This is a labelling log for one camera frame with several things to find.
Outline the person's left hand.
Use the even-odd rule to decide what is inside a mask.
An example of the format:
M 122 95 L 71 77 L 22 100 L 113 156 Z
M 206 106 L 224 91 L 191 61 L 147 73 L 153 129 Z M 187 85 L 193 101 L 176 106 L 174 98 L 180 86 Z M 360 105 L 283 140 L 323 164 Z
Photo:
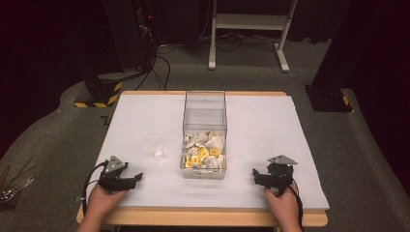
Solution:
M 95 185 L 90 196 L 85 219 L 102 222 L 127 195 L 127 190 L 109 193 L 100 185 Z

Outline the clear plastic box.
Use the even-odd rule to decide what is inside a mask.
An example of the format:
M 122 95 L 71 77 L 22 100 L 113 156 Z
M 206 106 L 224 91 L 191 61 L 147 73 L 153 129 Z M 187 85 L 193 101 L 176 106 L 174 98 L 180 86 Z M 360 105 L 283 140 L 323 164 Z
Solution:
M 186 179 L 222 180 L 227 169 L 224 91 L 188 91 L 180 168 Z

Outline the white metal stand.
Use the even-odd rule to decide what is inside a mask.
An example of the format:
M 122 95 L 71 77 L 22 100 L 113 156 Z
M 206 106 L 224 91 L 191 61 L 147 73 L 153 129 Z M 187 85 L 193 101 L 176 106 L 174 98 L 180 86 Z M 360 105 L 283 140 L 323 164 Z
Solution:
M 283 47 L 297 7 L 298 0 L 290 0 L 287 14 L 220 14 L 217 10 L 218 0 L 212 0 L 212 26 L 209 50 L 208 69 L 214 70 L 217 66 L 216 35 L 218 29 L 265 30 L 280 31 L 279 42 L 274 44 L 281 70 L 289 73 L 290 68 L 286 61 Z

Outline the black equipment tower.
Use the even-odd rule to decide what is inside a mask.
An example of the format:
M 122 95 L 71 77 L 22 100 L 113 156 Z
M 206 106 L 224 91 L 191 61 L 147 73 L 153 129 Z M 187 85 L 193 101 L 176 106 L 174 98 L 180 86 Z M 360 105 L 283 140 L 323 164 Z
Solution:
M 103 0 L 113 34 L 120 70 L 142 72 L 151 66 L 155 51 L 153 30 L 144 0 Z

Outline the bundle of thin sticks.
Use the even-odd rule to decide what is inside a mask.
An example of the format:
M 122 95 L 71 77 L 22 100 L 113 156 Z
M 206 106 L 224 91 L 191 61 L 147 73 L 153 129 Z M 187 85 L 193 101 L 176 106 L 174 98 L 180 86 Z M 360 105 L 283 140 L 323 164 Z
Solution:
M 10 164 L 0 169 L 0 212 L 16 207 L 22 191 L 34 181 L 35 168 L 31 157 L 17 171 Z

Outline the pile of white yellow packets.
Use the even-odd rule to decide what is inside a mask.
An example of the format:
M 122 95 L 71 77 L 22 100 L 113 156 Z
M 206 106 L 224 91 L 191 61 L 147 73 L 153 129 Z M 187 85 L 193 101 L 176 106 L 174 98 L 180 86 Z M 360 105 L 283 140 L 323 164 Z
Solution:
M 182 147 L 181 166 L 219 170 L 226 168 L 225 136 L 215 131 L 187 133 Z

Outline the black yellow striped stand base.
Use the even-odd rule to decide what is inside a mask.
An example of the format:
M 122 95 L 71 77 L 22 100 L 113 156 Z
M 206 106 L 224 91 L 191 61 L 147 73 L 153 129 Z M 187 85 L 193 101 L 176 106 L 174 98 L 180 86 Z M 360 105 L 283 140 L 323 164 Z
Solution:
M 74 99 L 74 105 L 78 108 L 111 107 L 117 100 L 123 85 L 120 75 L 120 72 L 85 75 L 84 85 Z

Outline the clear plastic cup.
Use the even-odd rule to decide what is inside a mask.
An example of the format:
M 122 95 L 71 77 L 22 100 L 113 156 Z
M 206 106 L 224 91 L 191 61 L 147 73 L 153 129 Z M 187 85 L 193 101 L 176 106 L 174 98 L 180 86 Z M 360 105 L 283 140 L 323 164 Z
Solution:
M 147 134 L 142 141 L 142 145 L 145 154 L 151 160 L 160 161 L 164 159 L 163 137 L 161 134 L 156 132 Z

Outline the wooden table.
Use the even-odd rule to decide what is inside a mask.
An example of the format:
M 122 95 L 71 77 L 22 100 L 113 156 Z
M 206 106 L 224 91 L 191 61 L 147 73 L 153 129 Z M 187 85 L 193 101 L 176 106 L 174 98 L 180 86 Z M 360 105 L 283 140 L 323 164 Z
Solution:
M 121 94 L 181 94 L 182 91 L 125 91 Z M 277 96 L 289 97 L 282 92 L 238 92 L 229 91 L 229 96 Z M 262 226 L 272 227 L 276 221 L 270 214 L 265 200 L 263 208 L 212 208 L 212 207 L 140 207 L 125 206 L 123 203 L 109 214 L 106 224 L 116 225 L 186 225 L 186 226 Z M 305 226 L 324 226 L 327 224 L 327 212 L 320 209 L 304 208 Z

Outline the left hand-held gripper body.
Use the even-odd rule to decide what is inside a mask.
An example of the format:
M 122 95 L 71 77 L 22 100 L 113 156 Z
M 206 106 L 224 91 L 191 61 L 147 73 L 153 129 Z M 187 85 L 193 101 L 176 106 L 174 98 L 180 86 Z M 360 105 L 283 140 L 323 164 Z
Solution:
M 99 185 L 109 193 L 122 191 L 122 183 L 128 178 L 122 178 L 122 172 L 128 168 L 128 163 L 111 156 L 104 164 L 99 178 Z

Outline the person's right hand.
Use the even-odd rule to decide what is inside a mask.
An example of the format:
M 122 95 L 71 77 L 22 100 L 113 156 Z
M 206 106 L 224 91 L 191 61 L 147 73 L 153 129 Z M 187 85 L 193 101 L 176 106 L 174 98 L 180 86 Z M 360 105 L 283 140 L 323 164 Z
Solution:
M 269 188 L 263 192 L 269 205 L 269 209 L 278 221 L 282 232 L 302 232 L 299 225 L 299 206 L 295 196 L 297 188 L 291 184 L 282 195 L 275 196 Z

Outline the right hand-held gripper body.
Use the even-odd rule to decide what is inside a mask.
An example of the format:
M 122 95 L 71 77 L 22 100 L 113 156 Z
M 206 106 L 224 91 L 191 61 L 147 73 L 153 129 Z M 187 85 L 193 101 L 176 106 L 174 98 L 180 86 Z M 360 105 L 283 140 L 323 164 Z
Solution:
M 267 166 L 269 177 L 262 177 L 260 179 L 267 179 L 270 184 L 268 189 L 276 189 L 276 193 L 282 195 L 285 189 L 292 184 L 293 166 L 298 163 L 285 155 L 269 158 L 268 162 L 270 163 Z

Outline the white table mat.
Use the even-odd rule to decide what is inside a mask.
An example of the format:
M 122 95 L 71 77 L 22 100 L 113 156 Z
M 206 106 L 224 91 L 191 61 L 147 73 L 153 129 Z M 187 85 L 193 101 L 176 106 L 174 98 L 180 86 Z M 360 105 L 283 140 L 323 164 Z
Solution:
M 129 164 L 124 176 L 143 172 L 125 206 L 263 208 L 262 187 L 252 169 L 265 172 L 268 159 L 285 155 L 298 164 L 293 177 L 306 209 L 326 210 L 315 164 L 294 102 L 289 97 L 229 96 L 227 170 L 222 180 L 186 179 L 180 168 L 185 97 L 181 94 L 129 94 L 117 103 L 99 159 L 115 156 Z M 151 160 L 142 141 L 156 132 L 163 137 L 164 159 Z

